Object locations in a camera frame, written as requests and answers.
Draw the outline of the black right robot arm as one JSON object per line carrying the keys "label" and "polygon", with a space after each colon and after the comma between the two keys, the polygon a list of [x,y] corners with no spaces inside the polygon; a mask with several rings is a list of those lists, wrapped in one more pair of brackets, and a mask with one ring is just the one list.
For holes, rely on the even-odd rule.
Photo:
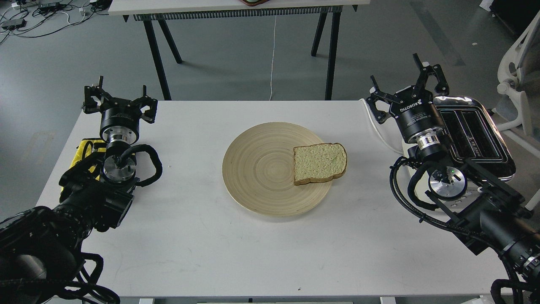
{"label": "black right robot arm", "polygon": [[384,92],[371,76],[364,103],[378,124],[394,119],[403,142],[390,167],[394,198],[420,223],[453,233],[474,255],[494,250],[507,273],[490,288],[494,303],[502,290],[515,304],[539,302],[539,230],[525,220],[534,212],[508,185],[516,166],[488,110],[474,98],[451,96],[439,64],[413,60],[413,85]]}

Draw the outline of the yellow object behind left arm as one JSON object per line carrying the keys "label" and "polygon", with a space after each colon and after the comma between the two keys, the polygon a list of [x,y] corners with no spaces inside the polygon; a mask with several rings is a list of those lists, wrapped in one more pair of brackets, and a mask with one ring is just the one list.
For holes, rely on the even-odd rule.
{"label": "yellow object behind left arm", "polygon": [[61,176],[60,203],[82,195],[107,204],[131,204],[137,182],[137,160],[132,147],[84,138],[70,168]]}

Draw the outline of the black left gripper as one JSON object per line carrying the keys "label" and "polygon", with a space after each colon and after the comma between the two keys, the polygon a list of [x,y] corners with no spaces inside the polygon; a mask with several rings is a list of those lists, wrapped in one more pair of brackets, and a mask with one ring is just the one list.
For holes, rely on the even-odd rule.
{"label": "black left gripper", "polygon": [[153,124],[156,121],[158,100],[147,94],[146,85],[142,86],[141,97],[135,100],[113,98],[103,89],[104,77],[100,76],[97,84],[84,87],[83,113],[101,113],[100,132],[105,133],[111,127],[125,127],[139,133],[139,120]]}

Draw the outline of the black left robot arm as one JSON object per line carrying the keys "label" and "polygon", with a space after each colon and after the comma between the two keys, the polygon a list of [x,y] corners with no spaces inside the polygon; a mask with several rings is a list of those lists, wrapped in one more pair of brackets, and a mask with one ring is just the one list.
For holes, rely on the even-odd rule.
{"label": "black left robot arm", "polygon": [[114,98],[97,85],[84,88],[82,110],[101,115],[100,137],[83,146],[81,158],[61,176],[59,204],[35,206],[1,222],[2,304],[42,304],[57,296],[83,304],[119,304],[98,284],[104,260],[83,252],[93,231],[117,228],[137,187],[160,179],[156,150],[137,144],[140,121],[156,121],[158,101],[146,87],[135,100]]}

